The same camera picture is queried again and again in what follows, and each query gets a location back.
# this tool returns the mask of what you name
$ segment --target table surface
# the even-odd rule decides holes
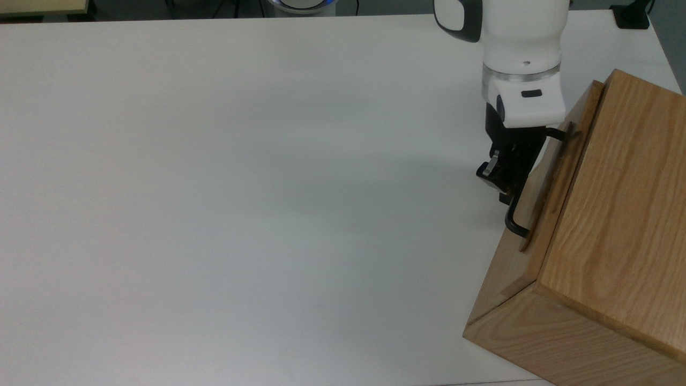
[[[610,12],[563,49],[570,106],[678,91]],[[432,15],[0,25],[0,383],[536,379],[461,337],[505,212],[481,56]]]

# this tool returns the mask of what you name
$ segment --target black cable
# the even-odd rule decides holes
[[[176,19],[176,4],[174,3],[174,0],[165,0],[165,4],[167,5],[167,10],[169,11],[171,18]]]
[[[217,7],[217,10],[216,10],[215,13],[212,15],[212,19],[216,19],[216,18],[217,18],[217,15],[219,14],[219,11],[222,9],[222,7],[224,6],[224,3],[225,3],[225,2],[226,2],[226,0],[222,0],[222,2],[219,3],[219,6]]]

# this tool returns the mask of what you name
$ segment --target wooden box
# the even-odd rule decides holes
[[[686,386],[686,98],[614,71],[562,127],[464,336],[558,386]]]

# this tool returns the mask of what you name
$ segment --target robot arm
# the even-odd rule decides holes
[[[505,127],[564,119],[558,72],[568,8],[568,0],[434,0],[444,31],[484,46],[483,95],[501,105]]]
[[[434,0],[444,31],[484,46],[482,94],[493,145],[477,176],[511,209],[545,138],[563,138],[547,126],[561,123],[567,112],[559,71],[568,11],[569,0]]]

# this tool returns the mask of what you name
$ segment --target black button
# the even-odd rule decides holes
[[[537,96],[542,96],[543,92],[539,90],[527,90],[527,91],[522,91],[521,96],[524,98],[535,98]]]

